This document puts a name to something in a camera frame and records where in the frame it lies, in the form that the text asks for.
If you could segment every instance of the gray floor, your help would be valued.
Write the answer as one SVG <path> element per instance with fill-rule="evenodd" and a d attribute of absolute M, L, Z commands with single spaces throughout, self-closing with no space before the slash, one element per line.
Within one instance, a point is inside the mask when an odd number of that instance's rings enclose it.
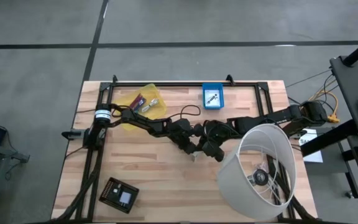
<path fill-rule="evenodd" d="M 91 43 L 102 0 L 0 0 L 0 44 Z M 102 42 L 358 40 L 358 0 L 115 0 Z M 357 46 L 99 49 L 90 80 L 284 80 L 327 70 Z M 0 223 L 48 220 L 89 49 L 0 50 L 0 125 L 31 154 L 0 195 Z M 290 87 L 307 100 L 329 74 Z M 338 89 L 337 115 L 350 118 Z M 353 164 L 358 180 L 358 170 Z M 320 218 L 358 223 L 344 175 L 310 175 Z"/>

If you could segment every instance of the black clamp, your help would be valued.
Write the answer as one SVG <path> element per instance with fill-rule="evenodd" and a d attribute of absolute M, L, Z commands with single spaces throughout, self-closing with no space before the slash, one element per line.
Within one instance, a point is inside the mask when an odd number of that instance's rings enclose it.
<path fill-rule="evenodd" d="M 236 85 L 236 83 L 234 82 L 233 77 L 231 75 L 227 75 L 226 81 L 229 81 L 231 86 Z"/>

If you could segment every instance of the wooden table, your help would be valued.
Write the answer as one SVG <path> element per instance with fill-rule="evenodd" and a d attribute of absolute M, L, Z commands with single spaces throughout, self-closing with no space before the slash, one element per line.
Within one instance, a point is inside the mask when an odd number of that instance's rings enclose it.
<path fill-rule="evenodd" d="M 85 82 L 78 104 L 78 111 L 93 109 L 96 105 L 100 82 Z M 282 110 L 288 104 L 283 81 L 268 81 L 273 109 Z M 133 87 L 114 89 L 113 99 L 131 91 Z M 167 105 L 166 117 L 180 112 L 185 105 L 198 105 L 200 116 L 185 116 L 192 124 L 204 120 L 239 116 L 258 116 L 255 91 L 250 87 L 224 89 L 224 108 L 204 110 L 200 87 L 160 87 L 160 94 Z M 264 111 L 267 111 L 265 97 Z M 90 127 L 93 113 L 78 113 L 73 128 Z M 72 141 L 67 153 L 81 147 L 82 140 Z M 221 148 L 226 154 L 239 140 L 225 142 Z M 303 157 L 294 150 L 298 180 L 295 195 L 306 210 L 317 216 Z M 86 150 L 72 154 L 64 163 L 60 184 L 53 207 L 52 218 L 58 217 L 78 193 L 83 175 Z M 251 172 L 260 159 L 252 154 L 241 155 L 244 170 Z M 125 214 L 99 201 L 96 202 L 94 222 L 252 222 L 233 210 L 222 198 L 216 183 L 220 163 L 200 155 L 193 162 L 190 155 L 179 150 L 168 138 L 154 138 L 144 130 L 125 131 L 122 126 L 108 129 L 104 147 L 102 170 L 99 178 L 99 198 L 106 182 L 114 177 L 140 189 L 130 214 Z M 84 211 L 88 210 L 89 195 Z"/>

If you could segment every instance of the label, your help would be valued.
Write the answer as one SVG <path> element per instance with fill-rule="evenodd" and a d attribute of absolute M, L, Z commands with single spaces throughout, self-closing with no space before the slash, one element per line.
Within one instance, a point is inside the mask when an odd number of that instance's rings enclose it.
<path fill-rule="evenodd" d="M 94 114 L 95 115 L 97 115 L 97 114 L 110 114 L 110 111 L 108 111 L 108 110 L 97 110 Z"/>
<path fill-rule="evenodd" d="M 111 119 L 110 111 L 108 110 L 97 110 L 94 114 L 95 118 Z"/>
<path fill-rule="evenodd" d="M 301 145 L 307 143 L 308 141 L 311 141 L 311 140 L 313 140 L 314 138 L 317 137 L 316 130 L 307 129 L 307 128 L 305 128 L 303 130 L 307 131 L 307 133 L 302 135 L 301 138 L 299 138 L 299 146 L 301 146 Z M 323 162 L 323 157 L 321 155 L 321 151 L 317 151 L 317 152 L 312 153 L 312 154 L 310 154 L 308 156 L 305 156 L 303 158 L 303 160 L 305 162 Z"/>
<path fill-rule="evenodd" d="M 110 115 L 109 114 L 97 114 L 96 118 L 106 118 L 106 119 L 110 119 Z"/>

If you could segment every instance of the white paper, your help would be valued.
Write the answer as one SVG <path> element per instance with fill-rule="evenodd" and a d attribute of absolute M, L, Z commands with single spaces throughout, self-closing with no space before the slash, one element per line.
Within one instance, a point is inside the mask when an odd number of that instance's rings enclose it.
<path fill-rule="evenodd" d="M 317 132 L 314 129 L 304 129 L 307 131 L 301 138 L 299 138 L 299 145 L 303 145 L 304 143 L 314 139 L 317 137 Z M 315 152 L 303 158 L 305 162 L 323 162 L 323 157 L 321 156 L 321 151 Z"/>
<path fill-rule="evenodd" d="M 205 106 L 220 106 L 219 90 L 205 90 Z"/>

